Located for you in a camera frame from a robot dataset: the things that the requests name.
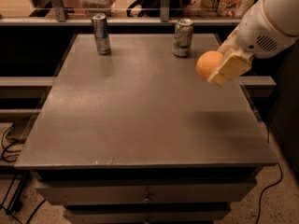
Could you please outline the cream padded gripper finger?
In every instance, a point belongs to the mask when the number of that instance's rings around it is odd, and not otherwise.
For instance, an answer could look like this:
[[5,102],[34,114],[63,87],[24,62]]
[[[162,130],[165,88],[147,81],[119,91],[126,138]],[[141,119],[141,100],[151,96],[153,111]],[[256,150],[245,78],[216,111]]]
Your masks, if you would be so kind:
[[218,52],[224,54],[229,50],[238,50],[239,49],[239,46],[236,43],[238,30],[239,30],[238,27],[234,28],[234,30],[228,35],[226,40],[219,46]]
[[252,67],[253,54],[243,49],[229,49],[223,55],[220,63],[212,71],[207,81],[222,86],[240,77]]

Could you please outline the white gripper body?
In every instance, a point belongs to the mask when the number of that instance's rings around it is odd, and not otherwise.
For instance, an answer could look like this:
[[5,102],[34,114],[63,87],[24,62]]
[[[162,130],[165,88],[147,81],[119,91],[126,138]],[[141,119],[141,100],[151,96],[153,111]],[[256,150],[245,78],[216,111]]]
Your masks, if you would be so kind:
[[256,58],[271,58],[298,40],[294,7],[258,1],[238,24],[237,45]]

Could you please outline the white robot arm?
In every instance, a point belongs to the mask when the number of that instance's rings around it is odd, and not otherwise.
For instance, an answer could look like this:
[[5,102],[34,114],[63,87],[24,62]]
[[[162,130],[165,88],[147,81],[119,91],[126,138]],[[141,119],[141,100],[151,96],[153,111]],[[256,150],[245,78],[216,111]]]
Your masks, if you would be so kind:
[[292,46],[299,36],[299,0],[258,0],[218,48],[223,57],[207,78],[219,86]]

